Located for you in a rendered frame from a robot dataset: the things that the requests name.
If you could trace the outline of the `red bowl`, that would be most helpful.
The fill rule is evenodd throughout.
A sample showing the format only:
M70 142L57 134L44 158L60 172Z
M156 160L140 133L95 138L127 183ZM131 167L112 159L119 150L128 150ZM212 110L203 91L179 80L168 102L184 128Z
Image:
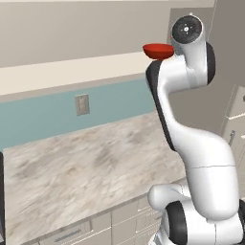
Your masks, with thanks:
M152 59L167 59L174 54L174 49L171 45L162 43L145 44L143 50Z

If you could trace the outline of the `grey cupboard run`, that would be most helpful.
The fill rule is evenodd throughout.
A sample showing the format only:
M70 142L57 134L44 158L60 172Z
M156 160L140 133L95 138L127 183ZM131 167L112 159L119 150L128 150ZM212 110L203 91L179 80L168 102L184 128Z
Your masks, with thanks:
M245 199L245 87L234 86L221 133L232 149L238 176L239 195Z

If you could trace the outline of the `black appliance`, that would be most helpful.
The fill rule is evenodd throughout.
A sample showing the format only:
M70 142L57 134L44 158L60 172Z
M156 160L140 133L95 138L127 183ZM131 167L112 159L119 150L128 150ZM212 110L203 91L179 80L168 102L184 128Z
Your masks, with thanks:
M5 193L4 193L4 156L0 151L0 245L6 245Z

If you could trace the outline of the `grey wall outlet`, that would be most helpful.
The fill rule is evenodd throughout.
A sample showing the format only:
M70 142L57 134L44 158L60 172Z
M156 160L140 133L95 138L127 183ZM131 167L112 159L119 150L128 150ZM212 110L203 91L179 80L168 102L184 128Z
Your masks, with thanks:
M75 96L75 104L78 116L90 113L89 97L87 94Z

